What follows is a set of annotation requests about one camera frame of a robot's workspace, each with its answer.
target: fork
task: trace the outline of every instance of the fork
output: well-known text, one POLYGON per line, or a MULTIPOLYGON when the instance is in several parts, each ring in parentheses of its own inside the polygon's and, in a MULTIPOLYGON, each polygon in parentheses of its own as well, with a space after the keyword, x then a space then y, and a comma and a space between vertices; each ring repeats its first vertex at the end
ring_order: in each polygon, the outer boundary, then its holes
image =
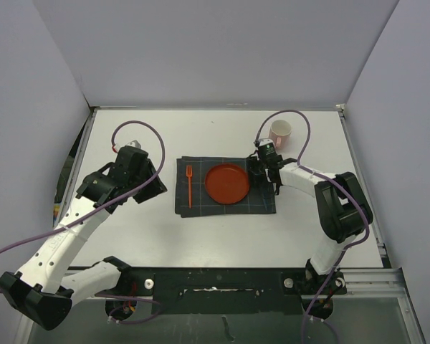
POLYGON ((193 166, 186 165, 186 176, 188 177, 188 205, 189 208, 193 205, 193 196, 191 192, 191 179, 193 178, 193 166))

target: dark gray placemat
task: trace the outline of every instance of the dark gray placemat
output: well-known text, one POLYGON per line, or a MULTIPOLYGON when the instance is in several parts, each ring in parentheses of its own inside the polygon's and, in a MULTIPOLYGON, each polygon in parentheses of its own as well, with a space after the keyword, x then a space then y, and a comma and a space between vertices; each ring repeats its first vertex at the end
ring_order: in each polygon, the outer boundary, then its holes
POLYGON ((181 217, 198 217, 225 214, 275 214, 274 187, 250 186, 247 196, 236 204, 223 205, 215 202, 207 193, 204 179, 207 172, 220 163, 233 163, 247 170, 245 158, 219 158, 183 156, 177 159, 177 184, 175 197, 175 212, 181 217), (188 206, 188 178, 186 166, 192 165, 193 179, 191 183, 193 205, 188 206))

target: mug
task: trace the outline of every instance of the mug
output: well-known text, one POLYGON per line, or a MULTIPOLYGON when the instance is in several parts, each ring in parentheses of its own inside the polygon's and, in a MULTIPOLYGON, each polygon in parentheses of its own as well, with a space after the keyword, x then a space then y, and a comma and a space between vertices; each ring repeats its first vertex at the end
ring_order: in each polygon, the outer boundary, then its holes
POLYGON ((290 135, 292 134, 292 126, 286 120, 275 120, 271 124, 269 130, 269 138, 274 143, 275 149, 285 147, 290 135))

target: red plate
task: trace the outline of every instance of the red plate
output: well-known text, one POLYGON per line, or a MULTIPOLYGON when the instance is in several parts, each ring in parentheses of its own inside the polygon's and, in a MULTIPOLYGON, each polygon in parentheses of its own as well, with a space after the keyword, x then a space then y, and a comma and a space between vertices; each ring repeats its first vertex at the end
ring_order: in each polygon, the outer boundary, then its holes
POLYGON ((241 201, 250 189, 247 172, 233 163, 212 167, 206 174, 205 185, 210 197, 221 204, 241 201))

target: tabletop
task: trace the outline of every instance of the tabletop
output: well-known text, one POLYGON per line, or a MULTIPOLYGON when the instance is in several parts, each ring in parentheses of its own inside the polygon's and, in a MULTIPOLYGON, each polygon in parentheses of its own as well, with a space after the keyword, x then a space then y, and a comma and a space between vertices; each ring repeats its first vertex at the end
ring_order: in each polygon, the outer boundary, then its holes
MULTIPOLYGON (((119 206, 90 237, 72 266, 90 266, 113 255, 137 267, 304 267, 324 234, 315 200, 301 191, 282 187, 276 197, 276 214, 182 219, 174 212, 176 159, 247 157, 254 151, 259 126, 270 114, 249 110, 98 110, 76 188, 86 175, 115 160, 110 144, 114 129, 127 120, 141 120, 163 137, 166 162, 160 178, 168 192, 140 205, 129 199, 119 206)), ((312 135, 303 165, 324 172, 355 173, 338 113, 305 114, 312 135)), ((307 134, 304 120, 294 113, 276 119, 292 125, 291 139, 280 153, 284 158, 296 158, 307 134)), ((262 137, 267 137, 270 123, 262 137)), ((141 125, 127 125, 117 134, 120 145, 132 140, 149 152, 157 167, 161 148, 154 134, 141 125)), ((376 238, 370 235, 367 242, 350 249, 341 267, 382 267, 376 238)))

